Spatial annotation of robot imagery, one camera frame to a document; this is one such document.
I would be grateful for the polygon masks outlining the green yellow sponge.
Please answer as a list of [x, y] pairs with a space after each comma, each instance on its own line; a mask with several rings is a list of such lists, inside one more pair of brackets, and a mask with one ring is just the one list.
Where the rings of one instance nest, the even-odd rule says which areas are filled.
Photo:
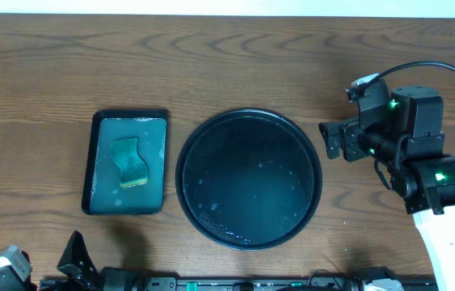
[[138, 153], [137, 142], [137, 138], [128, 138], [111, 144], [111, 157], [120, 170], [122, 188], [142, 185], [148, 181], [148, 167]]

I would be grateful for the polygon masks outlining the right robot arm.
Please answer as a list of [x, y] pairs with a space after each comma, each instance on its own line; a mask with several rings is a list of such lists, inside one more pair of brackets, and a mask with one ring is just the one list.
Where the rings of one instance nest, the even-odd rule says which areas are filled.
[[430, 257], [440, 290], [455, 290], [455, 156], [444, 152], [444, 103], [427, 86], [388, 90], [384, 80], [355, 81], [358, 114], [319, 130], [330, 159], [371, 157], [384, 186], [404, 201]]

